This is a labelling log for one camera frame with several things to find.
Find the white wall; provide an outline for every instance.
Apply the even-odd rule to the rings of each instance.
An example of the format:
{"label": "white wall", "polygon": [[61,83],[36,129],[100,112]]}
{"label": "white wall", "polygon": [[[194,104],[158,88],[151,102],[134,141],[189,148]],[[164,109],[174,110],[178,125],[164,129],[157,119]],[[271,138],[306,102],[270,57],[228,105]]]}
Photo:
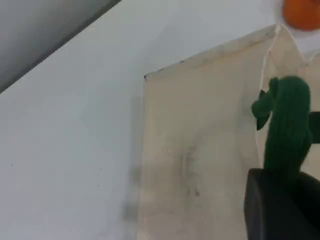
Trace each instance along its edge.
{"label": "white wall", "polygon": [[0,0],[0,89],[111,0]]}

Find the white surface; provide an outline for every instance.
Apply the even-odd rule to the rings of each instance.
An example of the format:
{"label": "white surface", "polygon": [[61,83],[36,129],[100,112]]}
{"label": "white surface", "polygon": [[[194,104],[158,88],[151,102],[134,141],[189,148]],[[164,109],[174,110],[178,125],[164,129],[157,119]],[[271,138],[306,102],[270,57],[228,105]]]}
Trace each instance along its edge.
{"label": "white surface", "polygon": [[123,212],[137,200],[143,75],[273,24],[273,11],[123,0],[2,93],[0,239],[134,239]]}
{"label": "white surface", "polygon": [[0,0],[0,87],[110,0]]}

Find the beige paper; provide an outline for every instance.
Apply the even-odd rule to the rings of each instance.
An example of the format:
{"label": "beige paper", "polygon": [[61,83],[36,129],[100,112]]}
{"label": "beige paper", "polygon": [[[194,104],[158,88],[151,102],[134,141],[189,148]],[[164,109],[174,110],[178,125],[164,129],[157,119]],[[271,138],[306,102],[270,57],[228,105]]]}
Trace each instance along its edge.
{"label": "beige paper", "polygon": [[138,240],[247,239],[247,173],[268,127],[256,132],[251,105],[270,77],[320,76],[304,66],[271,26],[146,77]]}

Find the orange ball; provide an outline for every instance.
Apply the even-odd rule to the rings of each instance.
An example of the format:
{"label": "orange ball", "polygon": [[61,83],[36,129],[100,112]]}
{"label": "orange ball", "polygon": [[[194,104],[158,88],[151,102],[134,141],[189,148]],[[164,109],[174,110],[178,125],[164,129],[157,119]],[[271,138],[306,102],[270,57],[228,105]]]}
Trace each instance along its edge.
{"label": "orange ball", "polygon": [[285,0],[283,16],[286,22],[300,30],[320,28],[320,0]]}

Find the green plush cactus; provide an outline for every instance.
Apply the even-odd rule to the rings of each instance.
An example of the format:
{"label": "green plush cactus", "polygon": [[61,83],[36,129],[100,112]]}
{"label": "green plush cactus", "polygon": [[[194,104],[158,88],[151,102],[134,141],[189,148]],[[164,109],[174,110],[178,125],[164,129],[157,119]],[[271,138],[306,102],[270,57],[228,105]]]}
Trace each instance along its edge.
{"label": "green plush cactus", "polygon": [[269,82],[269,91],[261,92],[251,109],[257,118],[257,129],[263,127],[272,112],[263,167],[291,190],[313,141],[309,86],[297,76],[281,80],[275,77]]}

